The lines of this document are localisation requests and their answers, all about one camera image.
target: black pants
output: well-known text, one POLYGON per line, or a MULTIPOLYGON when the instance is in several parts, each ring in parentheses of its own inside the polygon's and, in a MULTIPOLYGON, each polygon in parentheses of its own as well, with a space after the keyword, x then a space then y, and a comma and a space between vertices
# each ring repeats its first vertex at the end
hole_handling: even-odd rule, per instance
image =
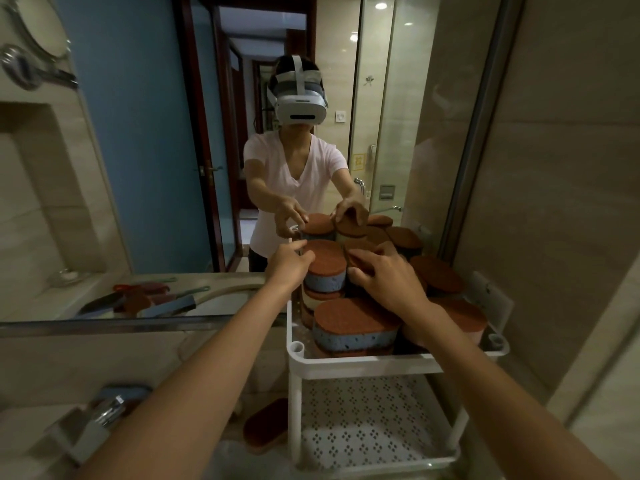
POLYGON ((249 249, 249 272, 263 273, 267 269, 267 258, 260 256, 251 248, 249 249))

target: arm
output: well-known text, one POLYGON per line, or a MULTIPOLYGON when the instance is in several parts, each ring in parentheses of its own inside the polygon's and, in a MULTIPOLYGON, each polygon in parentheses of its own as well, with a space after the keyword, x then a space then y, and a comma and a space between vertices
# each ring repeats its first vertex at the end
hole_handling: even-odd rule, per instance
POLYGON ((365 207, 365 197, 360 191, 360 188, 351 179, 351 174, 348 168, 340 168, 333 172, 331 181, 338 189, 342 196, 342 201, 336 206, 335 220, 340 222, 344 213, 348 209, 355 209, 356 220, 358 224, 364 226, 367 224, 367 218, 369 217, 369 211, 365 207))
POLYGON ((244 174, 249 199, 258 209, 275 215, 276 233, 280 237, 295 237, 287 221, 293 219, 300 229, 304 229, 308 221, 307 211, 293 197, 270 191, 264 181, 264 173, 264 164, 260 160, 245 160, 244 174))
POLYGON ((200 478, 273 320, 315 259, 296 254, 306 243, 279 247, 265 285, 118 425, 78 480, 200 478))
POLYGON ((382 256, 350 251, 375 269, 375 276, 368 276, 350 268, 350 279, 422 334, 508 479, 616 478, 560 421, 476 347, 441 306, 428 300, 413 269, 390 242, 382 244, 380 250, 382 256))

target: white vr headset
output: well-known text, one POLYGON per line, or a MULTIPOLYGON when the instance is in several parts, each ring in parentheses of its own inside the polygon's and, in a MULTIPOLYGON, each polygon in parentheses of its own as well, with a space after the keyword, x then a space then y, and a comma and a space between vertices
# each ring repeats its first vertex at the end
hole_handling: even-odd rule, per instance
POLYGON ((319 125, 326 117, 326 101, 322 75, 318 70, 302 71, 299 55, 292 55, 295 71, 277 74, 273 92, 267 88, 267 97, 282 125, 305 123, 319 125))

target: short sleeve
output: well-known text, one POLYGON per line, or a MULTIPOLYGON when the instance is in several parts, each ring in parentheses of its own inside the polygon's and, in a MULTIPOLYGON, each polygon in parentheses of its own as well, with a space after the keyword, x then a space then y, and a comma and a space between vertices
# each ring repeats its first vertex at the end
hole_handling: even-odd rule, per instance
POLYGON ((261 140, 261 138, 254 134, 251 138, 249 138, 244 144, 244 161, 247 160, 258 160, 261 161, 264 165, 267 165, 267 157, 269 155, 269 151, 267 149, 267 145, 261 140))
POLYGON ((340 170, 340 168, 348 169, 347 159, 334 145, 329 145, 326 153, 327 170, 329 173, 329 179, 333 177, 333 174, 340 170))

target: pink t-shirt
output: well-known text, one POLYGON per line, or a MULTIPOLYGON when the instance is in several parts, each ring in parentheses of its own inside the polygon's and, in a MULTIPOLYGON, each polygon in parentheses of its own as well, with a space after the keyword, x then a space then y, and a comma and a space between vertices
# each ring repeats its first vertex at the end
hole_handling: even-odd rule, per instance
MULTIPOLYGON (((296 199, 307 212, 322 212, 324 191, 336 170, 348 168, 340 150, 311 135, 309 158, 299 180, 295 180, 287 166, 284 148, 276 131, 254 134, 244 145, 244 161, 260 160, 265 167, 267 188, 280 195, 296 199)), ((258 222, 251 236, 251 247, 260 256, 268 258, 286 239, 276 234, 273 214, 258 212, 258 222)))

